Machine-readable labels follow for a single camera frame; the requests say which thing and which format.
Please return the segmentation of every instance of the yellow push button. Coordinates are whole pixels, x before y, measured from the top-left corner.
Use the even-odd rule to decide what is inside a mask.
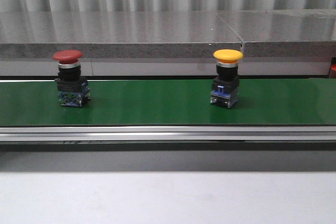
[[[243,54],[237,50],[221,49],[214,52],[214,57],[221,63],[236,63]]]

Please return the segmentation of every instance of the metal rail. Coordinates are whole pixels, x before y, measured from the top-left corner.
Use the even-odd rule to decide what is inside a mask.
[[[0,128],[0,143],[37,141],[336,142],[336,126],[109,126]]]

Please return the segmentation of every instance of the red button cap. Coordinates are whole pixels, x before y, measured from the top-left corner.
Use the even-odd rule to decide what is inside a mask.
[[[53,59],[58,60],[60,64],[73,64],[78,61],[83,54],[77,50],[65,50],[54,54]]]

